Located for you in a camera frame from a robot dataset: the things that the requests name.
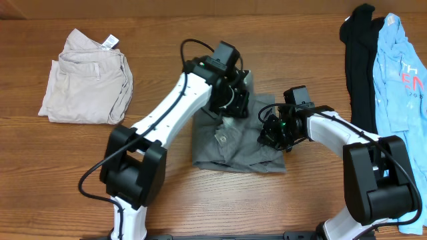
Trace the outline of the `grey shorts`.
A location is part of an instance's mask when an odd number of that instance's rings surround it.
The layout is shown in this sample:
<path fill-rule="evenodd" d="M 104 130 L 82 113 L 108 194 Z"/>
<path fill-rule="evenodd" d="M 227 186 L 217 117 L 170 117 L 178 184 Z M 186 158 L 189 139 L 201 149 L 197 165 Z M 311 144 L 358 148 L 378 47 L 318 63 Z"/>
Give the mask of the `grey shorts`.
<path fill-rule="evenodd" d="M 275 102 L 273 95 L 254 93 L 251 73 L 244 79 L 250 92 L 249 116 L 243 119 L 216 117 L 200 109 L 193 116 L 192 165 L 199 169 L 232 172 L 284 173 L 284 155 L 258 143 L 262 123 L 258 112 Z"/>

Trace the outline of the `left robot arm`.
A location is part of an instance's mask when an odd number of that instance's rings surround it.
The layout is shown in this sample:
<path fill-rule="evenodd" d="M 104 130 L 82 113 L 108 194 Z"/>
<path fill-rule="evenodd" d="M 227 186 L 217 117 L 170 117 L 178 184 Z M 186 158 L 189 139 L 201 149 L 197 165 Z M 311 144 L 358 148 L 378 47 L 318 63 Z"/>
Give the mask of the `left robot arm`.
<path fill-rule="evenodd" d="M 211 55 L 183 61 L 179 80 L 167 97 L 132 127 L 110 134 L 100 181 L 114 205 L 108 239 L 145 239 L 147 207 L 165 179 L 167 150 L 200 109 L 215 117 L 248 116 L 248 71 L 237 67 L 239 51 L 220 42 Z"/>

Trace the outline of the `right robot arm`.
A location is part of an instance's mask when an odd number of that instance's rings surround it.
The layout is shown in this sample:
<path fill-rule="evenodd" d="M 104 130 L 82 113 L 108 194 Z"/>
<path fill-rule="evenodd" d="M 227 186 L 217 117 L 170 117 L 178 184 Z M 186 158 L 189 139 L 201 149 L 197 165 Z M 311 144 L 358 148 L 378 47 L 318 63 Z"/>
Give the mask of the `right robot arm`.
<path fill-rule="evenodd" d="M 342 159 L 345 207 L 313 231 L 287 231 L 284 239 L 374 239 L 380 227 L 399 226 L 398 218 L 422 213 L 406 145 L 392 135 L 381 137 L 347 122 L 333 108 L 316 106 L 305 86 L 284 91 L 284 103 L 261 108 L 258 142 L 291 151 L 304 140 L 329 148 Z"/>

